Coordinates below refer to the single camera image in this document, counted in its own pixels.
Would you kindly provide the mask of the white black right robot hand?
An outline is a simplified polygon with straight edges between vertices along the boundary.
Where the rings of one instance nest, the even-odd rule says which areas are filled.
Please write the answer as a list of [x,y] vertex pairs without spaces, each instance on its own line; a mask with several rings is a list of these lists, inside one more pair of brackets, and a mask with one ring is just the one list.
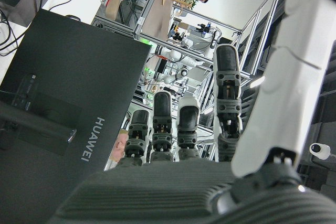
[[197,104],[183,98],[177,162],[159,151],[149,164],[126,157],[77,187],[50,223],[335,223],[335,202],[296,172],[335,41],[335,0],[286,0],[285,14],[246,126],[237,49],[215,49],[214,161],[192,148]]

